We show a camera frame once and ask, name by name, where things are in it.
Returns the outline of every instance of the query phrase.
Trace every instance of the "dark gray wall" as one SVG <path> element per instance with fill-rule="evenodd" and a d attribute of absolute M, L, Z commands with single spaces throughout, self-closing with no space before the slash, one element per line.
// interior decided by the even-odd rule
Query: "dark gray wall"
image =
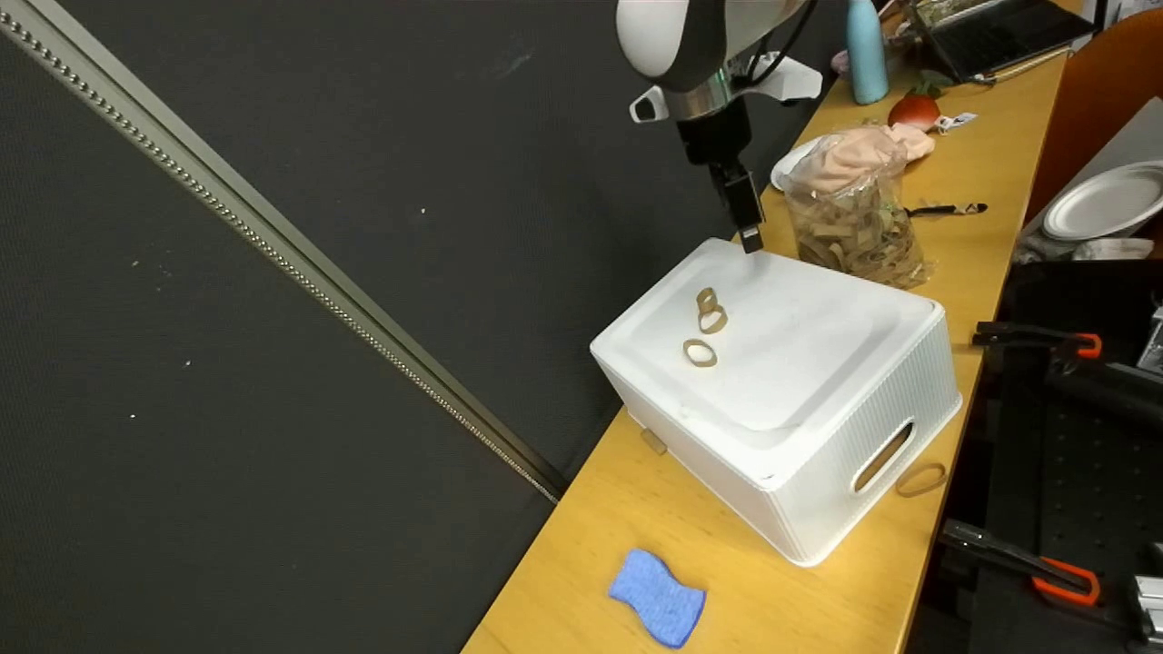
<path fill-rule="evenodd" d="M 590 337 L 730 224 L 628 122 L 614 0 L 65 8 L 564 477 L 614 414 Z M 836 39 L 820 8 L 799 50 Z M 811 110 L 752 110 L 765 178 Z"/>
<path fill-rule="evenodd" d="M 0 39 L 0 650 L 458 650 L 547 513 Z"/>

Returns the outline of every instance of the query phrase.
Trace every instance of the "cable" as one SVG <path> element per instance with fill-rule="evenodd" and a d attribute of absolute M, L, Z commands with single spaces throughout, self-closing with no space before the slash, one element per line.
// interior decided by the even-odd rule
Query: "cable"
<path fill-rule="evenodd" d="M 796 47 L 799 31 L 805 29 L 805 18 L 811 18 L 812 3 L 817 3 L 817 0 L 805 0 L 799 20 L 792 24 L 792 31 L 789 31 L 789 39 L 783 39 L 783 47 L 779 50 L 779 59 L 773 59 L 764 73 L 756 73 L 756 70 L 759 70 L 759 59 L 764 59 L 765 39 L 770 39 L 773 29 L 759 39 L 759 47 L 756 47 L 756 54 L 752 54 L 752 64 L 748 64 L 748 73 L 740 75 L 743 88 L 759 88 L 759 82 L 783 62 L 783 54 Z"/>

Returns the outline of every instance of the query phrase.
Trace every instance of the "white box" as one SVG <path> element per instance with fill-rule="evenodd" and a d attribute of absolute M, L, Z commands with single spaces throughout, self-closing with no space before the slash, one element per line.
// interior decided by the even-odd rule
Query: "white box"
<path fill-rule="evenodd" d="M 696 329 L 696 294 L 728 312 Z M 695 368 L 683 341 L 717 350 Z M 946 307 L 707 241 L 591 346 L 626 412 L 796 565 L 817 565 L 958 412 Z"/>

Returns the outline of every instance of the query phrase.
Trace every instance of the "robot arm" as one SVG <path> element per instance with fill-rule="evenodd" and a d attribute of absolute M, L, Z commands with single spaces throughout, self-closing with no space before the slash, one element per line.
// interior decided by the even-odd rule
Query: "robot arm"
<path fill-rule="evenodd" d="M 756 47 L 804 0 L 619 0 L 619 39 L 628 64 L 688 93 Z"/>
<path fill-rule="evenodd" d="M 661 88 L 680 120 L 690 163 L 703 163 L 743 251 L 759 251 L 759 202 L 737 151 L 752 126 L 734 88 L 734 62 L 748 54 L 804 0 L 619 0 L 619 39 L 628 64 Z"/>

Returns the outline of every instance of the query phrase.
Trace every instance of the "wooden table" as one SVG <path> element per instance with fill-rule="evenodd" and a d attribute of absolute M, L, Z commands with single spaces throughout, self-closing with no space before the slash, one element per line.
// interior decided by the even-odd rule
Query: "wooden table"
<path fill-rule="evenodd" d="M 998 88 L 957 88 L 946 111 L 976 122 L 937 137 L 937 151 L 900 178 L 900 202 L 989 202 L 976 217 L 915 223 L 931 281 L 915 294 L 947 312 L 957 380 L 971 400 L 980 352 L 966 341 L 993 318 L 1043 148 L 1060 59 Z M 812 136 L 883 120 L 886 100 L 849 106 L 836 82 L 805 122 Z M 789 251 L 780 196 L 764 192 L 765 242 Z M 966 408 L 915 466 L 957 466 Z M 946 488 L 886 495 L 812 570 L 783 564 L 620 412 L 464 644 L 470 654 L 631 654 L 665 650 L 636 615 L 607 597 L 628 548 L 656 551 L 677 578 L 707 591 L 683 650 L 900 650 L 931 556 Z"/>

